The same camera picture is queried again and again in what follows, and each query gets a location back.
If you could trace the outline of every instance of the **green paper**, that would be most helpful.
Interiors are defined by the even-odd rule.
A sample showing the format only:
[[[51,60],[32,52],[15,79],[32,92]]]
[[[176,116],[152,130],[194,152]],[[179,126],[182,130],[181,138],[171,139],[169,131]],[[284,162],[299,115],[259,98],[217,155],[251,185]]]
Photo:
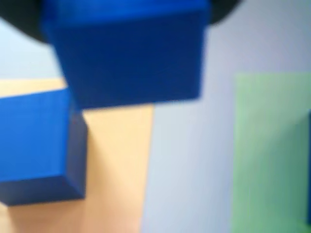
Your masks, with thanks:
[[[311,74],[236,82],[232,233],[306,233]]]

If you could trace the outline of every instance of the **light blue wall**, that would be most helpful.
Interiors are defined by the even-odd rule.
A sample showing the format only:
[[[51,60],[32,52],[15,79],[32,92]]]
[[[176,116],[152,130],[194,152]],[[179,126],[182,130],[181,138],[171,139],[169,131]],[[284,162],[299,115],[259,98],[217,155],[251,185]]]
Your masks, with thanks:
[[[0,79],[59,76],[50,47],[25,37],[0,19]]]
[[[155,108],[143,233],[230,232],[234,76],[310,71],[311,1],[246,0],[208,39],[203,98]]]

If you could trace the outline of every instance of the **orange surface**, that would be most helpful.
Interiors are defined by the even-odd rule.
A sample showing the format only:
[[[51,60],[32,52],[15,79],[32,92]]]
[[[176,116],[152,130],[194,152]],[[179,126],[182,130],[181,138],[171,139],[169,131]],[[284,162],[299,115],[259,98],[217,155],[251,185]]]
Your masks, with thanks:
[[[59,89],[61,79],[0,81],[0,97]],[[152,106],[85,112],[89,126],[87,198],[7,208],[1,233],[138,233]]]

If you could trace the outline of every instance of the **black object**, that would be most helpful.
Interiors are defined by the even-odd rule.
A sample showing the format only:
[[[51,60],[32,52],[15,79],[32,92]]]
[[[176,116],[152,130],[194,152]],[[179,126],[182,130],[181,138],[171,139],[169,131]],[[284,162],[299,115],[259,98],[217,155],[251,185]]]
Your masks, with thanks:
[[[40,30],[41,2],[43,0],[0,0],[0,17],[28,36],[45,42]],[[225,19],[242,0],[210,0],[210,25]]]

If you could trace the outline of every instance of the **blue box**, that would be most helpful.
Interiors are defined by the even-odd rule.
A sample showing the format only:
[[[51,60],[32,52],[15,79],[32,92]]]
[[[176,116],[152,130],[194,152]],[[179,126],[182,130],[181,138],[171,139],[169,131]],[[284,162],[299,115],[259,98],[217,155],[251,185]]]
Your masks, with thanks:
[[[208,0],[44,0],[42,31],[83,109],[200,95]]]
[[[309,187],[308,187],[308,213],[307,224],[311,225],[311,111],[309,112]]]
[[[87,126],[69,90],[0,99],[0,202],[82,199]]]

